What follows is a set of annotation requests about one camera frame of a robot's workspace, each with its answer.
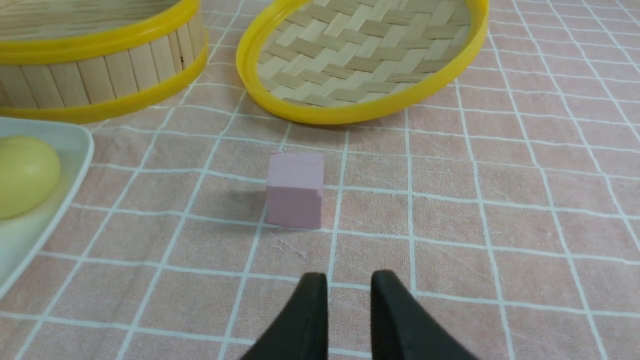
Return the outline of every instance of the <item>white tray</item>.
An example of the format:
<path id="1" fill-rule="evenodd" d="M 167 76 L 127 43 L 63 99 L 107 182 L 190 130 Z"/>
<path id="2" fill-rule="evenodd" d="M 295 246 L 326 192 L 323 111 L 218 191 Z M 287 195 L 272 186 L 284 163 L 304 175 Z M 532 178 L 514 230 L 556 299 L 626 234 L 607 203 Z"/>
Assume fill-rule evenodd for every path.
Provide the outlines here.
<path id="1" fill-rule="evenodd" d="M 85 128 L 61 122 L 0 117 L 0 136 L 26 135 L 46 141 L 62 167 L 53 193 L 37 208 L 0 220 L 0 299 L 50 237 L 84 180 L 93 158 L 93 138 Z"/>

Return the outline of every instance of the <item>yellow plastic rim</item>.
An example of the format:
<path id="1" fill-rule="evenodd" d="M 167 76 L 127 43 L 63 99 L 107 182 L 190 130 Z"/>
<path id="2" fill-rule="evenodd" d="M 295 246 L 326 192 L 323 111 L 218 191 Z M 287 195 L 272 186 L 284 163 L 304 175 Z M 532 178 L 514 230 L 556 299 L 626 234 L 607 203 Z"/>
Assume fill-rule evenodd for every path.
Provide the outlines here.
<path id="1" fill-rule="evenodd" d="M 64 63 L 119 53 L 175 31 L 200 8 L 200 0 L 180 0 L 171 8 L 135 24 L 78 37 L 0 41 L 0 65 Z"/>
<path id="2" fill-rule="evenodd" d="M 0 116 L 20 119 L 35 119 L 68 122 L 71 124 L 89 124 L 91 122 L 111 119 L 157 104 L 189 86 L 207 65 L 209 37 L 205 34 L 205 46 L 198 58 L 176 76 L 162 83 L 101 104 L 58 109 L 15 109 L 0 108 Z"/>
<path id="3" fill-rule="evenodd" d="M 249 95 L 266 111 L 279 117 L 306 124 L 352 124 L 395 113 L 435 94 L 460 75 L 480 52 L 486 37 L 489 0 L 467 0 L 471 15 L 467 45 L 449 64 L 427 79 L 382 99 L 343 106 L 320 108 L 297 106 L 271 95 L 258 78 L 258 58 L 267 37 L 303 4 L 310 0 L 276 0 L 251 23 L 236 52 L 236 67 Z"/>

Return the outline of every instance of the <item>pink cube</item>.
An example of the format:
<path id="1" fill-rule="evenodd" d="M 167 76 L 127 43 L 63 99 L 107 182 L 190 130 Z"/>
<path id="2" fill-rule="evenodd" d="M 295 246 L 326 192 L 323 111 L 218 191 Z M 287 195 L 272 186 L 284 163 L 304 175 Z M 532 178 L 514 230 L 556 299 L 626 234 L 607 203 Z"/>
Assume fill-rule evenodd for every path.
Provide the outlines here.
<path id="1" fill-rule="evenodd" d="M 295 229 L 319 229 L 323 189 L 323 154 L 271 154 L 267 171 L 267 223 Z"/>

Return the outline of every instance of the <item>yellow ball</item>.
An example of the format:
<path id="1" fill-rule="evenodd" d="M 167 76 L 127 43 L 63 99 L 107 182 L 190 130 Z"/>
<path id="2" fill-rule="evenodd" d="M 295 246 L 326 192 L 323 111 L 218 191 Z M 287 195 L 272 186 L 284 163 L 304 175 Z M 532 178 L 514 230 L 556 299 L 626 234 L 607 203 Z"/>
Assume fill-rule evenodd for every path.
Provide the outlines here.
<path id="1" fill-rule="evenodd" d="M 60 159 L 48 143 L 30 136 L 0 138 L 0 218 L 43 202 L 60 179 Z"/>

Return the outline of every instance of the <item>woven bamboo pattern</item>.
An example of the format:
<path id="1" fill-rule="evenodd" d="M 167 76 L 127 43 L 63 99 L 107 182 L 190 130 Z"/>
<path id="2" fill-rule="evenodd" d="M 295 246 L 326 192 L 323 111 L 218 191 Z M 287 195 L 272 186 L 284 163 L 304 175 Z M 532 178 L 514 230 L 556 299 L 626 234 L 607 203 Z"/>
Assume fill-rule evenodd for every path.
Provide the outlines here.
<path id="1" fill-rule="evenodd" d="M 73 108 L 136 95 L 192 66 L 209 46 L 205 31 L 197 12 L 175 31 L 118 53 L 65 63 L 0 65 L 0 110 Z"/>
<path id="2" fill-rule="evenodd" d="M 99 33 L 157 15 L 178 0 L 21 0 L 0 7 L 0 40 Z"/>
<path id="3" fill-rule="evenodd" d="M 442 69 L 469 26 L 465 0 L 313 0 L 266 40 L 258 75 L 301 106 L 373 101 Z"/>

